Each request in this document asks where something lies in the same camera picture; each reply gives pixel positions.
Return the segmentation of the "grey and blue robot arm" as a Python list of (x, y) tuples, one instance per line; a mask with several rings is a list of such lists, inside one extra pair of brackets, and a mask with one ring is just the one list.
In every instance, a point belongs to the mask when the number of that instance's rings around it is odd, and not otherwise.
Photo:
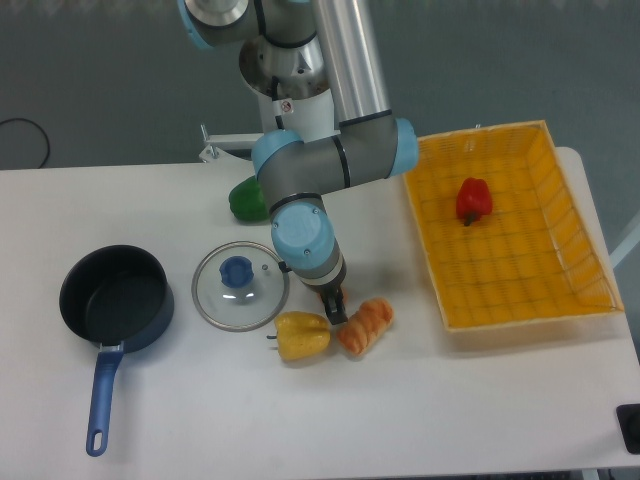
[(326, 194), (405, 173), (418, 161), (411, 123), (387, 95), (365, 1), (182, 1), (193, 41), (240, 43), (239, 68), (259, 101), (251, 149), (277, 254), (344, 323), (346, 262)]

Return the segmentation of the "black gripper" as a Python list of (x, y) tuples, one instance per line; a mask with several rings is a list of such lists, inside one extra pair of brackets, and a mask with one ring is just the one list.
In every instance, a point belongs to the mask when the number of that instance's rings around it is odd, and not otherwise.
[(282, 273), (293, 273), (309, 289), (321, 292), (325, 314), (331, 325), (340, 325), (348, 321), (344, 293), (340, 287), (346, 277), (347, 270), (343, 259), (339, 259), (328, 273), (317, 278), (303, 276), (284, 261), (278, 263), (278, 268)]

